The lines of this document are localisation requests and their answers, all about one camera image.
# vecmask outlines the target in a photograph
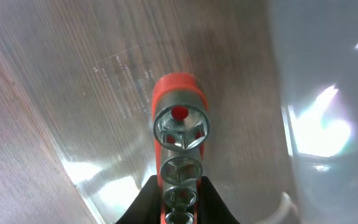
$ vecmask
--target metal socket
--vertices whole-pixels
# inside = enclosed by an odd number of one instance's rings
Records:
[[[178,152],[161,147],[161,178],[173,185],[195,183],[203,175],[201,154],[198,148]]]
[[[186,108],[181,119],[173,116]],[[155,109],[154,136],[167,149],[185,151],[200,146],[209,134],[209,119],[201,98],[193,91],[176,90],[164,94]]]
[[[176,186],[163,182],[162,198],[164,203],[174,209],[186,209],[196,203],[198,194],[196,183]]]
[[[165,215],[167,224],[192,224],[194,216],[190,212],[170,212]]]

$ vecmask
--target socket set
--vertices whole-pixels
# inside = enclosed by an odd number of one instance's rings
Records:
[[[155,85],[152,118],[162,224],[197,223],[197,188],[209,134],[208,104],[195,77],[170,73]]]

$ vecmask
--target wooden surface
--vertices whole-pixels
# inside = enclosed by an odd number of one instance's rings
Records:
[[[0,1],[0,223],[94,222],[76,189],[97,221],[117,220],[133,196],[109,204],[100,192],[155,173],[150,96],[175,71],[209,98],[204,174],[241,223],[270,215],[293,180],[266,7]],[[101,171],[74,186],[58,160]]]

